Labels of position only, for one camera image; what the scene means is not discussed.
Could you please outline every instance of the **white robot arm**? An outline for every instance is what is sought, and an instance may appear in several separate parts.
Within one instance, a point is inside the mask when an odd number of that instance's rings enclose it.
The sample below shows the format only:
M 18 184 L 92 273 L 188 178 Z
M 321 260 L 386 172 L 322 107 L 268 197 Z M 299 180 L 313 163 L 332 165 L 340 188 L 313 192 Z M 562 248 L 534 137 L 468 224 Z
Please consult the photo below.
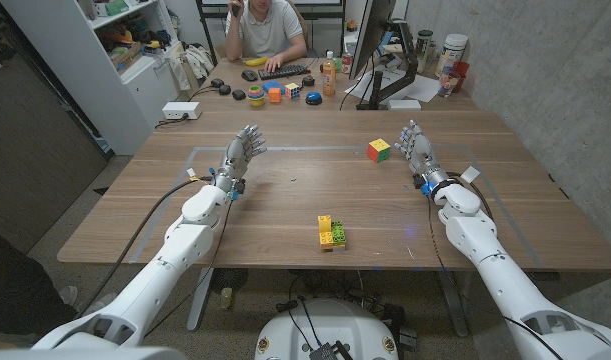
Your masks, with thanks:
M 185 202 L 182 214 L 167 229 L 165 244 L 154 258 L 105 308 L 64 324 L 44 336 L 33 350 L 119 349 L 138 345 L 180 276 L 213 243 L 223 207 L 242 189 L 252 157 L 267 150 L 258 126 L 241 130 L 229 144 L 210 185 Z
M 409 161 L 417 185 L 437 205 L 447 238 L 474 264 L 524 359 L 611 359 L 611 330 L 548 301 L 497 239 L 494 222 L 480 199 L 440 167 L 420 126 L 403 128 L 398 148 Z

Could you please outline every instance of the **chair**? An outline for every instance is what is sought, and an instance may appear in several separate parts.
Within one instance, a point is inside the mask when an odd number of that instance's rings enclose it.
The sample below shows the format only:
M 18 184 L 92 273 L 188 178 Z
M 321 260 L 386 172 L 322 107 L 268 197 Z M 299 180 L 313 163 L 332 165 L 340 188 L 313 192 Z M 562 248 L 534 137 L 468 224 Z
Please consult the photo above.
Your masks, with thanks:
M 301 13 L 298 11 L 298 9 L 296 8 L 296 5 L 294 5 L 294 2 L 292 0 L 285 0 L 285 1 L 287 1 L 292 6 L 292 9 L 294 9 L 296 16 L 298 16 L 298 22 L 301 24 L 301 27 L 303 28 L 303 37 L 305 38 L 305 46 L 307 46 L 307 57 L 311 57 L 311 58 L 318 57 L 318 53 L 316 52 L 316 50 L 311 48 L 310 43 L 309 43 L 309 31 L 307 29 L 307 21 L 303 18 L 303 15 L 301 15 Z

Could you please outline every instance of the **desk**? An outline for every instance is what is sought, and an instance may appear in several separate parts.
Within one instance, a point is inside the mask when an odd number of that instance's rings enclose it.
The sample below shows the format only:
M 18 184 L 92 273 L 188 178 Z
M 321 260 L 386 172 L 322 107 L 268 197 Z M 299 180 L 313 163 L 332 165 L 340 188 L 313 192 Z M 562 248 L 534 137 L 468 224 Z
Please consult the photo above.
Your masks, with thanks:
M 186 178 L 185 164 L 207 173 L 219 164 L 233 134 L 257 123 L 270 150 L 250 163 L 246 192 L 231 208 L 214 266 L 436 270 L 428 204 L 414 190 L 403 155 L 392 151 L 390 159 L 376 164 L 365 154 L 367 143 L 379 137 L 393 145 L 410 118 L 423 126 L 445 169 L 462 172 L 474 164 L 483 172 L 477 182 L 494 213 L 499 239 L 522 268 L 611 271 L 611 246 L 502 120 L 480 111 L 204 111 L 197 121 L 152 134 L 58 259 L 114 262 L 152 204 Z M 125 261 L 148 262 L 183 202 L 199 187 L 178 191 Z M 437 210 L 433 206 L 432 217 L 445 266 L 473 269 L 447 241 Z M 343 221 L 343 253 L 319 250 L 316 217 L 325 214 Z M 208 264 L 211 256 L 199 264 Z
M 281 100 L 279 104 L 271 104 L 267 96 L 265 96 L 265 105 L 255 108 L 250 105 L 249 99 L 244 99 L 240 101 L 234 100 L 231 95 L 219 95 L 218 92 L 207 92 L 204 94 L 196 95 L 192 98 L 192 101 L 198 101 L 201 103 L 201 107 L 203 110 L 207 111 L 285 111 L 285 110 L 338 110 L 341 105 L 341 101 L 343 97 L 345 97 L 345 90 L 350 86 L 353 86 L 356 82 L 349 80 L 348 74 L 338 74 L 336 78 L 336 94 L 334 96 L 323 96 L 323 103 L 320 105 L 312 106 L 305 104 L 303 101 L 303 97 L 307 95 L 310 91 L 317 91 L 321 95 L 323 94 L 323 74 L 320 72 L 320 65 L 323 63 L 325 59 L 300 59 L 292 61 L 291 64 L 312 64 L 310 65 L 310 69 L 312 70 L 312 76 L 316 79 L 314 86 L 308 87 L 306 86 L 301 90 L 301 99 L 300 100 L 290 100 L 285 97 Z M 230 62 L 227 59 L 222 59 L 218 66 L 214 69 L 212 74 L 209 76 L 205 84 L 209 84 L 211 79 L 219 78 L 231 86 L 232 91 L 236 89 L 241 89 L 247 93 L 250 86 L 252 85 L 262 85 L 263 83 L 270 81 L 261 81 L 260 79 L 249 82 L 241 77 L 241 73 L 243 70 L 251 69 L 257 71 L 262 69 L 263 66 L 255 66 L 250 67 L 245 65 L 241 60 Z M 433 75 L 433 69 L 435 66 L 428 66 L 427 69 L 421 74 L 423 76 L 431 77 L 435 79 L 436 77 Z M 289 83 L 296 83 L 297 85 L 301 85 L 305 75 L 297 75 L 290 78 L 280 78 L 274 79 L 274 81 L 278 82 L 281 85 L 286 85 Z M 356 110 L 356 104 L 360 101 L 359 98 L 349 95 L 347 99 L 345 99 L 345 103 L 343 104 L 343 110 Z M 442 98 L 440 96 L 435 96 L 432 101 L 425 103 L 421 102 L 421 107 L 423 110 L 478 110 L 478 107 L 474 104 L 472 99 L 467 96 L 464 91 L 461 91 L 457 94 L 453 94 L 448 98 Z

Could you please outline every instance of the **man's hand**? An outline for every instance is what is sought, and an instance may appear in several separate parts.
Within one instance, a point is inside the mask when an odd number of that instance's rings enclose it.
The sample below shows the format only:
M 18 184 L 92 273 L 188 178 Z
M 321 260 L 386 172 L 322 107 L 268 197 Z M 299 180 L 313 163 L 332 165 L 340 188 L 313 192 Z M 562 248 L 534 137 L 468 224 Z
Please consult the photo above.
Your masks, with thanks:
M 234 11 L 232 11 L 232 7 L 234 6 L 238 6 L 238 13 L 236 15 L 234 15 Z M 232 20 L 236 19 L 240 21 L 241 16 L 243 16 L 243 2 L 239 0 L 229 0 L 227 3 L 227 8 L 232 13 Z
M 277 68 L 281 67 L 281 65 L 283 65 L 283 54 L 277 54 L 267 60 L 265 63 L 265 71 L 274 72 Z

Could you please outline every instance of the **plastic bottle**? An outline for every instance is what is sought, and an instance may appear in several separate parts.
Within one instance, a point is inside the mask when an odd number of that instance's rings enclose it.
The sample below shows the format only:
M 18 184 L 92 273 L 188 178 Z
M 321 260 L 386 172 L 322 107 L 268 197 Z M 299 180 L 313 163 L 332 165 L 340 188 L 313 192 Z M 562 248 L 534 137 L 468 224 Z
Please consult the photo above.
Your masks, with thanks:
M 447 67 L 447 70 L 451 70 L 455 62 L 460 61 L 465 51 L 465 45 L 467 45 L 469 38 L 461 34 L 449 34 L 445 38 L 445 45 L 443 45 L 443 52 L 441 57 L 438 59 L 438 66 L 436 66 L 436 77 L 441 77 L 443 74 L 443 68 Z
M 432 35 L 434 32 L 431 30 L 421 30 L 418 32 L 418 38 L 416 40 L 416 58 L 418 59 L 418 73 L 422 73 L 425 70 L 425 64 L 429 57 L 429 45 L 432 43 Z
M 327 59 L 323 63 L 323 95 L 334 95 L 336 93 L 336 62 L 334 53 L 327 52 Z

